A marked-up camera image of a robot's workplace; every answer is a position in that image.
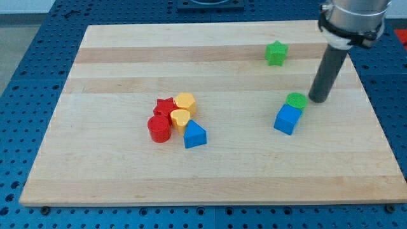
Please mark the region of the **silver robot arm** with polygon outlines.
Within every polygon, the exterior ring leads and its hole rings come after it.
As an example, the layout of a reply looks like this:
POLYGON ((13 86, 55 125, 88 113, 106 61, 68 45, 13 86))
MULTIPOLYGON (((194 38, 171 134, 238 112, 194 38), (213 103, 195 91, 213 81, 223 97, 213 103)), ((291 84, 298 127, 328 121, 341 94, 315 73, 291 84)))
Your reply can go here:
POLYGON ((320 5, 319 29, 338 50, 370 49, 385 30, 390 0, 327 0, 320 5))

